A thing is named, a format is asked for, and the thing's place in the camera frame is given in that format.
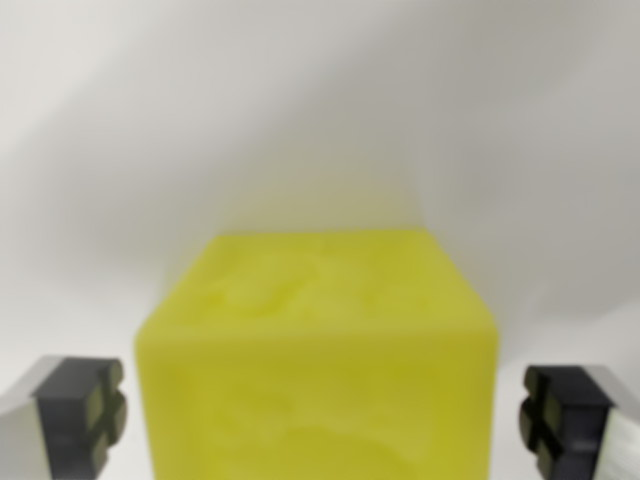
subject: black gripper pad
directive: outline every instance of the black gripper pad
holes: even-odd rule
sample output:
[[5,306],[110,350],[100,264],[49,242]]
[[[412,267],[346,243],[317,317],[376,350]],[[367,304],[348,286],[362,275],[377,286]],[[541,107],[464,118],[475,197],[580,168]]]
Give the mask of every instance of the black gripper pad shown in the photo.
[[66,358],[33,392],[54,479],[98,477],[126,422],[122,378],[118,360]]
[[520,432],[545,480],[592,480],[611,399],[582,367],[532,366]]

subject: cube top face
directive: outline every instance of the cube top face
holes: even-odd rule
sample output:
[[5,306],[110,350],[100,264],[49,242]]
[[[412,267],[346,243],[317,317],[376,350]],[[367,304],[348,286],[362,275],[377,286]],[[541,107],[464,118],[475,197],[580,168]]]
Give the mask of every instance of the cube top face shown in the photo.
[[148,327],[198,335],[493,328],[424,230],[216,238]]

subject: yellow block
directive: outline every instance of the yellow block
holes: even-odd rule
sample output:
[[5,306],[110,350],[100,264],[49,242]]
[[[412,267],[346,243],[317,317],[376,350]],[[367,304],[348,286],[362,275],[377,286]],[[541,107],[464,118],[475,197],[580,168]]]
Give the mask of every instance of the yellow block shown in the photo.
[[486,480],[497,334],[423,230],[215,239],[142,328],[158,480]]

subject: foam block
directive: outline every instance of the foam block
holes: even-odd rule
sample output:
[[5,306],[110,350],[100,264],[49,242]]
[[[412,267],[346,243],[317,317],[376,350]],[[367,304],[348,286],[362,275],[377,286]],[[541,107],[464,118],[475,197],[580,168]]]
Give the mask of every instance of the foam block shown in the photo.
[[158,480],[486,480],[497,333],[423,230],[215,239],[137,338]]

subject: yellow cube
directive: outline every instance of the yellow cube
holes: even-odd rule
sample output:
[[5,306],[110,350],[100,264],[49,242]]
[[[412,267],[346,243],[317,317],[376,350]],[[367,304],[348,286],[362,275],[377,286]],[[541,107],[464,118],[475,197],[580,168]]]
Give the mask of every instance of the yellow cube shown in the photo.
[[158,480],[486,480],[497,333],[423,230],[215,239],[142,328]]

